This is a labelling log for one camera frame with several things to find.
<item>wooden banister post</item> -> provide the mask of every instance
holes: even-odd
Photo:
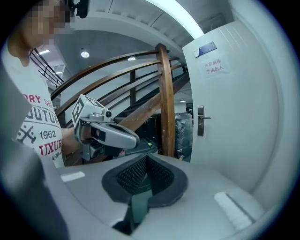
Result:
[[[155,49],[158,50],[157,59],[161,61],[157,65],[158,72],[162,73],[159,78],[162,154],[174,157],[175,116],[171,67],[166,46],[160,43]]]
[[[130,83],[135,82],[135,71],[130,72]],[[135,88],[130,90],[130,105],[135,104]]]

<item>door handle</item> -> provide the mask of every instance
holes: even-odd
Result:
[[[204,116],[204,106],[198,106],[198,136],[204,136],[204,120],[211,117]]]

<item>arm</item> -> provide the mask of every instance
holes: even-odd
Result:
[[[75,139],[74,128],[62,128],[62,147],[61,153],[68,155],[78,149],[80,149],[81,144]],[[86,129],[83,129],[81,139],[89,139],[90,136],[90,126],[87,125]]]

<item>ceiling light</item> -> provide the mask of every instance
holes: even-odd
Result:
[[[42,55],[42,54],[44,54],[44,53],[48,53],[48,52],[50,52],[50,51],[47,49],[47,50],[45,50],[45,51],[41,51],[41,52],[39,52],[38,54],[39,54],[39,55]]]
[[[83,58],[88,58],[88,57],[90,56],[90,54],[89,54],[88,52],[86,52],[86,51],[83,51],[83,52],[81,53],[81,56],[82,56]]]
[[[194,38],[204,35],[192,16],[176,0],[146,0],[174,18]]]

